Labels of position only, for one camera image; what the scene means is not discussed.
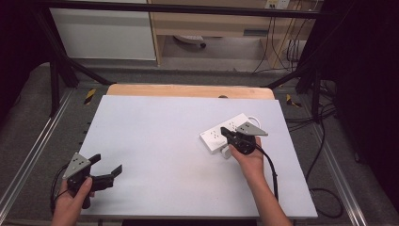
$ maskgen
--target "white power strip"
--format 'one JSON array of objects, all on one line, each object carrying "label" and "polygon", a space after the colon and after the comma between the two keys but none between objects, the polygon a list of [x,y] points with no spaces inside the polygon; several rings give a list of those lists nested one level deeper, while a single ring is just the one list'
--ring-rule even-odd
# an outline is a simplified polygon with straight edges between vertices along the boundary
[{"label": "white power strip", "polygon": [[[230,120],[220,123],[219,125],[201,133],[199,136],[201,140],[204,142],[205,146],[212,154],[219,153],[222,152],[222,150],[228,145],[227,139],[220,133],[220,128],[226,127],[231,131],[235,131],[235,129],[238,126],[244,124],[247,121],[250,122],[249,118],[242,113]],[[228,153],[223,152],[223,156],[225,158],[229,158]]]}]

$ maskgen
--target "horizontal black bar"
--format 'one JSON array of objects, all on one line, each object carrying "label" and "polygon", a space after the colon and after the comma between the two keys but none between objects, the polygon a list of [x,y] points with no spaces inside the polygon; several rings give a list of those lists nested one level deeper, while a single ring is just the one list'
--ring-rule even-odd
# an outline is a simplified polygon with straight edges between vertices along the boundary
[{"label": "horizontal black bar", "polygon": [[34,0],[32,2],[48,8],[72,8],[72,9],[112,10],[112,11],[173,12],[173,13],[302,18],[302,19],[322,19],[335,15],[332,12],[296,11],[296,10],[281,10],[281,9],[267,9],[267,8],[225,8],[225,7],[203,7],[203,6],[184,6],[184,5],[59,1],[59,0]]}]

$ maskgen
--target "person's left hand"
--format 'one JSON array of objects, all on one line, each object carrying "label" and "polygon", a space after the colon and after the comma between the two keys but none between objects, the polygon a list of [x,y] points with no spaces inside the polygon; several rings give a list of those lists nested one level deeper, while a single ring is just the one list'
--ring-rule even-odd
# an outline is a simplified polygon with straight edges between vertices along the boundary
[{"label": "person's left hand", "polygon": [[[73,197],[70,191],[61,194],[56,201],[56,210],[52,221],[52,226],[72,226],[76,224],[82,210],[83,201],[90,192],[93,181],[90,177],[81,185],[79,191]],[[67,181],[63,180],[60,192],[68,189]]]}]

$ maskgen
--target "white wall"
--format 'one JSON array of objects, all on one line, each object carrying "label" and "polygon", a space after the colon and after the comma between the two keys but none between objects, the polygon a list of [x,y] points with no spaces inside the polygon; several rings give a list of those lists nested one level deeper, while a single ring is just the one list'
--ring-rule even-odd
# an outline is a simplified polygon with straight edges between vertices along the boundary
[{"label": "white wall", "polygon": [[[146,0],[101,1],[146,3]],[[51,11],[69,57],[155,60],[148,12],[63,8]]]}]

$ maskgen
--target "yellow and black tape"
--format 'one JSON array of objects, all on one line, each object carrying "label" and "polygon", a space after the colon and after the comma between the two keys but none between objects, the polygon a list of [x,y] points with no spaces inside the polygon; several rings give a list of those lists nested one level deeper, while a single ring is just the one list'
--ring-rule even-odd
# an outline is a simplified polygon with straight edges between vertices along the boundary
[{"label": "yellow and black tape", "polygon": [[287,105],[294,105],[296,107],[302,107],[301,103],[295,103],[293,100],[291,100],[290,94],[287,94]]},{"label": "yellow and black tape", "polygon": [[91,99],[93,98],[95,92],[96,89],[90,89],[88,95],[86,96],[85,101],[83,102],[83,105],[90,105]]}]

